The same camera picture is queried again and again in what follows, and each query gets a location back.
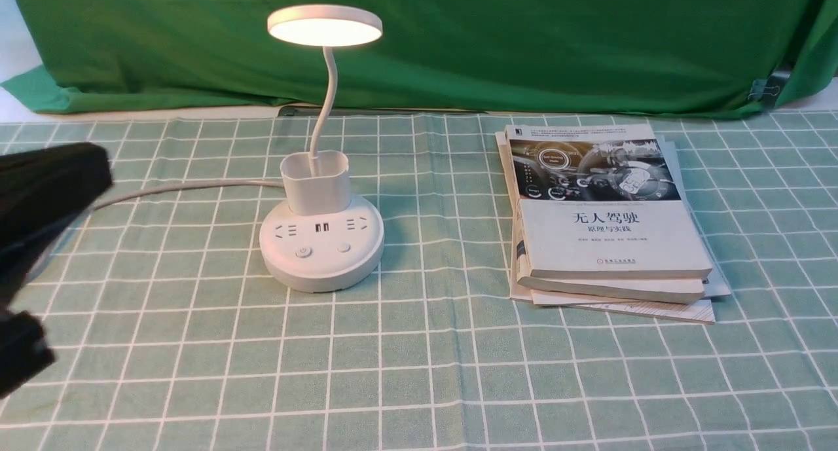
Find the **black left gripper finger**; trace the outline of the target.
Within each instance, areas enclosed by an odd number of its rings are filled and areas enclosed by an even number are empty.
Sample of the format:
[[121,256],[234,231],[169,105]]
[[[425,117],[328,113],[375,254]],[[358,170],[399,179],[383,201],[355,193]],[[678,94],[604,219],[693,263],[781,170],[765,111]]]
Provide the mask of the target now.
[[2,156],[2,307],[12,304],[50,245],[111,186],[108,152],[93,143]]

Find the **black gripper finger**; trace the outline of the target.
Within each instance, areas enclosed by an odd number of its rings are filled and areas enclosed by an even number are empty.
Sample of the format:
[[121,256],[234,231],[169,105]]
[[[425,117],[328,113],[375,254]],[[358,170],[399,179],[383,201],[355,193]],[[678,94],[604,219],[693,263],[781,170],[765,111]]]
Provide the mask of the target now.
[[1,315],[1,398],[7,398],[56,361],[38,317],[27,311]]

